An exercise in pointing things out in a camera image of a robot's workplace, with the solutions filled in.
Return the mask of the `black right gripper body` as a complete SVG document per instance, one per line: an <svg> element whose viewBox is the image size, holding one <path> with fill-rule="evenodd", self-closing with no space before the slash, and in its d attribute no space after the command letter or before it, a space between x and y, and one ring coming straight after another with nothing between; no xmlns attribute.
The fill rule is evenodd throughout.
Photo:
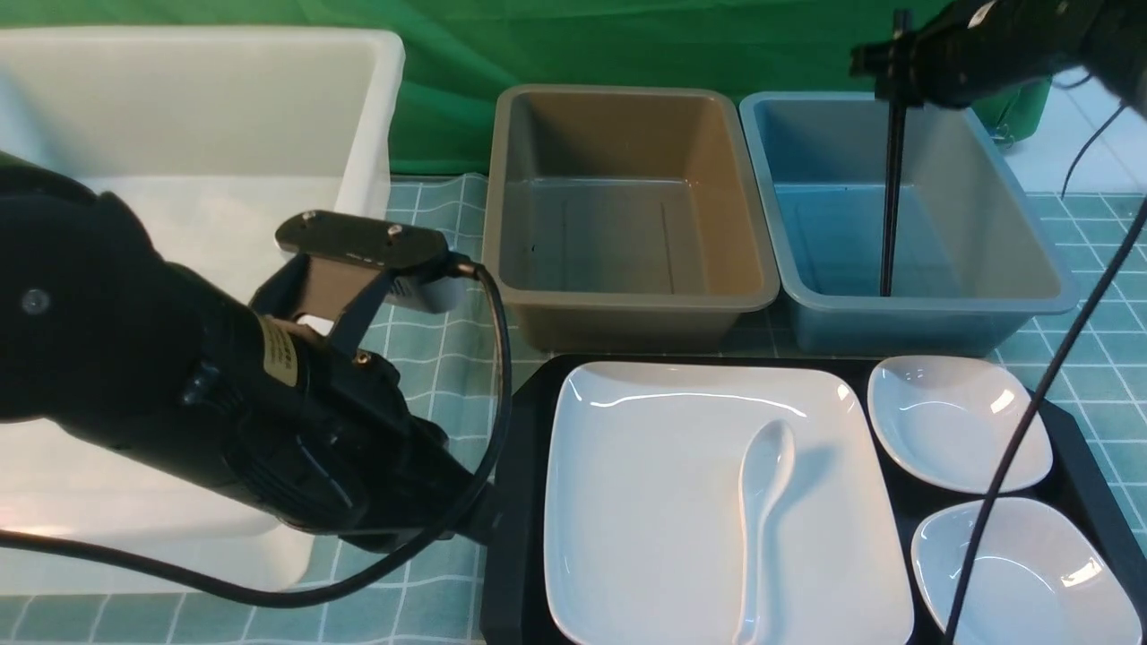
<svg viewBox="0 0 1147 645"><path fill-rule="evenodd" d="M894 11L894 36L849 52L849 76L910 108L960 110L1066 69L1076 54L1074 1L952 1L921 26Z"/></svg>

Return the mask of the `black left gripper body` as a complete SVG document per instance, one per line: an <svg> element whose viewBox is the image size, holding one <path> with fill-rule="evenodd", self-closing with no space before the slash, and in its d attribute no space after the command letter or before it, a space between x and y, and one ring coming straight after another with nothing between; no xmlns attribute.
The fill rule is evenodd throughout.
<svg viewBox="0 0 1147 645"><path fill-rule="evenodd" d="M426 530L492 531L492 487L409 412L379 355L345 357L258 314L218 322L200 348L179 401L185 481L373 554Z"/></svg>

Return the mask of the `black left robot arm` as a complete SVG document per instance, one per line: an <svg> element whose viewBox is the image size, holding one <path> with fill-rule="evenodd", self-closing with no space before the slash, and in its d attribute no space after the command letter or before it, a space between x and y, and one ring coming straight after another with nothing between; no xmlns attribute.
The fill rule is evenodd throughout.
<svg viewBox="0 0 1147 645"><path fill-rule="evenodd" d="M439 231L313 210L245 305L118 196L3 156L3 422L86 443L377 554L475 482L360 343L385 300L477 277Z"/></svg>

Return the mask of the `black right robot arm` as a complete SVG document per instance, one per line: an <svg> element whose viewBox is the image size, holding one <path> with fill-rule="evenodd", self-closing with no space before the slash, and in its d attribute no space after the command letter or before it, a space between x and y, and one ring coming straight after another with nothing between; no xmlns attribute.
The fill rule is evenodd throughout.
<svg viewBox="0 0 1147 645"><path fill-rule="evenodd" d="M849 53L849 76L879 99L963 110L1084 68L1144 115L1144 1L953 1L922 26Z"/></svg>

